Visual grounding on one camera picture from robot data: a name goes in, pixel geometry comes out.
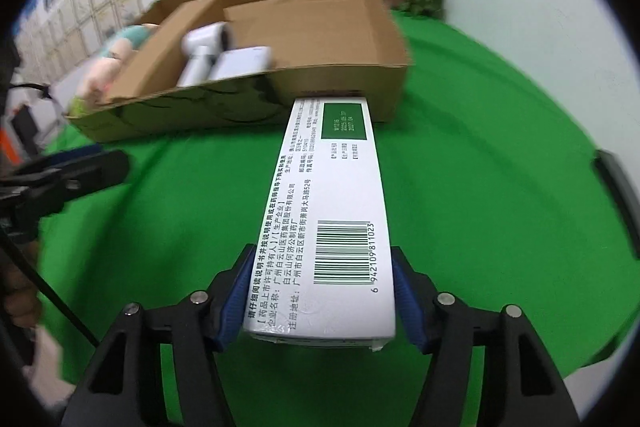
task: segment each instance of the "green label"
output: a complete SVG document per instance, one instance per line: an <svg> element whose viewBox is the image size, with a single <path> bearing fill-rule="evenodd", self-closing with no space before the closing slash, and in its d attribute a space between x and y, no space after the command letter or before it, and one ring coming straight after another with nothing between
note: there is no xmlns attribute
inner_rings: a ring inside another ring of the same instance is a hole
<svg viewBox="0 0 640 427"><path fill-rule="evenodd" d="M325 103L322 139L366 140L362 106L359 103Z"/></svg>

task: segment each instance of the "green backdrop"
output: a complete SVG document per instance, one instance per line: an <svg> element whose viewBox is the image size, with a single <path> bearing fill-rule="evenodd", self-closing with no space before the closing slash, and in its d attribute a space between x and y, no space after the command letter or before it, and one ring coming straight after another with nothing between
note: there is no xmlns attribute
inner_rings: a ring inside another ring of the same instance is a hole
<svg viewBox="0 0 640 427"><path fill-rule="evenodd" d="M591 168L594 145L535 84L443 23L396 15L415 65L393 123L375 127L390 238L442 291L520 304L563 375L640 300L640 263ZM124 304L176 303L254 242L284 130L251 127L112 144L127 183L42 223L42 273L101 336ZM67 146L86 140L72 128ZM93 349L49 304L46 325L77 381ZM472 368L466 421L482 371ZM401 327L379 353L241 335L217 357L241 426L405 426L429 357ZM170 349L168 409L179 416Z"/></svg>

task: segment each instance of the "blue gripper pad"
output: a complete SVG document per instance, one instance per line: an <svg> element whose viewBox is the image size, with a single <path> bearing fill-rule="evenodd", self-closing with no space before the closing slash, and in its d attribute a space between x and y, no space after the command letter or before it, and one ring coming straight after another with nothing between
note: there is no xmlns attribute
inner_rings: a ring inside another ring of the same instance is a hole
<svg viewBox="0 0 640 427"><path fill-rule="evenodd" d="M100 152L102 152L102 146L96 143L45 156L44 160L48 167L55 167L56 165L66 163L71 160L78 160L85 156L91 156Z"/></svg>
<svg viewBox="0 0 640 427"><path fill-rule="evenodd" d="M228 298L220 310L220 331L216 338L220 346L220 351L226 349L226 347L238 337L238 333L242 327L246 298L249 293L249 282L251 280L252 268L254 267L254 257L255 245L253 245L251 253L247 255L244 263L240 267Z"/></svg>
<svg viewBox="0 0 640 427"><path fill-rule="evenodd" d="M405 273L393 256L391 257L391 266L394 274L396 312L400 315L407 339L423 353L428 341L424 331L424 310L412 289L411 274Z"/></svg>

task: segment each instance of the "black cable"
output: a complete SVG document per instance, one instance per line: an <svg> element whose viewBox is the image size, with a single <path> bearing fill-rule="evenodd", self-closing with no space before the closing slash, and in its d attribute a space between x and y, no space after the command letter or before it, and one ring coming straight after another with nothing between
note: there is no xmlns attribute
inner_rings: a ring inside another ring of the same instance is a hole
<svg viewBox="0 0 640 427"><path fill-rule="evenodd" d="M69 306L65 304L55 290L49 286L49 283L40 276L33 266L31 266L31 264L22 255L22 252L20 252L20 249L14 244L11 238L9 238L2 227L0 227L0 248L6 252L12 263L14 263L15 266L17 266L18 269L34 283L36 288L60 310L60 313L68 318L68 320L78 331L80 331L80 333L82 333L89 343L94 347L98 347L98 339L95 338L94 334L86 327L84 322L82 322L82 320L80 320L80 318L71 311Z"/></svg>

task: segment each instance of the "metal screw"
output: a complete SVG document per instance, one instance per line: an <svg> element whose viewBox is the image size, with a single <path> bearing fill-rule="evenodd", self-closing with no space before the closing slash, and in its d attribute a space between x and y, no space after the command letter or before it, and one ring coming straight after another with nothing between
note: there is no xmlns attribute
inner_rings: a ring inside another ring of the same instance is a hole
<svg viewBox="0 0 640 427"><path fill-rule="evenodd" d="M79 190L81 185L78 180L67 180L65 183L65 187L69 190Z"/></svg>
<svg viewBox="0 0 640 427"><path fill-rule="evenodd" d="M507 312L507 315L517 319L518 317L522 317L522 310L516 306L515 304L509 304L504 311Z"/></svg>
<svg viewBox="0 0 640 427"><path fill-rule="evenodd" d="M209 299L209 296L207 295L206 291L198 290L196 292L193 292L191 294L191 297L189 297L189 299L194 304L202 304L204 302L207 302L207 300Z"/></svg>
<svg viewBox="0 0 640 427"><path fill-rule="evenodd" d="M443 292L438 294L438 302L443 306L451 306L456 301L456 298L450 293Z"/></svg>
<svg viewBox="0 0 640 427"><path fill-rule="evenodd" d="M123 310L125 315L135 315L140 311L140 305L137 302L130 302L124 306Z"/></svg>

